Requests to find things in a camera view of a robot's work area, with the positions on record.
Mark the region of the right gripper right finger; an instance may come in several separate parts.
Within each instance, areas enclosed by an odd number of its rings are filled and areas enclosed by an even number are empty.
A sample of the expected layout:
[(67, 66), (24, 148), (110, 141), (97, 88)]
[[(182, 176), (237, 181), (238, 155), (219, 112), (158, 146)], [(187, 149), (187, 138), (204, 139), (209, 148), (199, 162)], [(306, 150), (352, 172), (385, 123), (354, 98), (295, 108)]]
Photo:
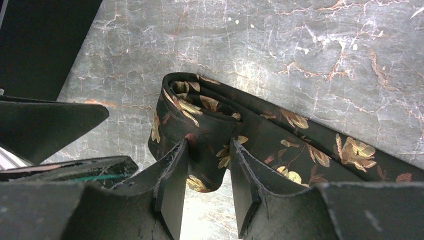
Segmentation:
[(319, 183), (284, 178), (230, 141), (238, 237), (243, 240), (421, 240), (424, 184)]

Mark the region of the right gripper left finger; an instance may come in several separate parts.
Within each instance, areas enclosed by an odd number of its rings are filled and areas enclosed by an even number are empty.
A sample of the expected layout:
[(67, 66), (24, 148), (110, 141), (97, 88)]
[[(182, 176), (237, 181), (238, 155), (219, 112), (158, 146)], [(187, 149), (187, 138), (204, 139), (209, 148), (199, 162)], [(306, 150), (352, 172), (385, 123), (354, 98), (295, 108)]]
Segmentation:
[(177, 240), (188, 173), (179, 141), (111, 189), (92, 182), (0, 182), (3, 240)]

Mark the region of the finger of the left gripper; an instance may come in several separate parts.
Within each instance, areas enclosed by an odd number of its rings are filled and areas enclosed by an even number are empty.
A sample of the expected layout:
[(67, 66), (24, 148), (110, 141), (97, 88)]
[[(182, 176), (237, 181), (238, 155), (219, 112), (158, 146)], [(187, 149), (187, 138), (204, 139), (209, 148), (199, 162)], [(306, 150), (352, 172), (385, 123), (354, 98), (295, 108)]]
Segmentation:
[(0, 146), (39, 165), (109, 117), (101, 104), (0, 97)]
[(112, 189), (138, 169), (129, 156), (108, 156), (2, 170), (0, 181), (93, 183)]

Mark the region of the black gold floral tie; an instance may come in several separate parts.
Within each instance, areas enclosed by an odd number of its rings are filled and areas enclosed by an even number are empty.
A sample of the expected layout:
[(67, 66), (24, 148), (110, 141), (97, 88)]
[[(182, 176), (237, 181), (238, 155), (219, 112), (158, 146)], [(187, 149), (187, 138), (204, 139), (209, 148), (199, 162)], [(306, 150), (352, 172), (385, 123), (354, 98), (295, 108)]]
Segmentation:
[(161, 159), (186, 140), (186, 185), (216, 191), (231, 142), (277, 171), (289, 186), (322, 182), (421, 182), (422, 169), (351, 136), (219, 81), (189, 72), (162, 79), (148, 148)]

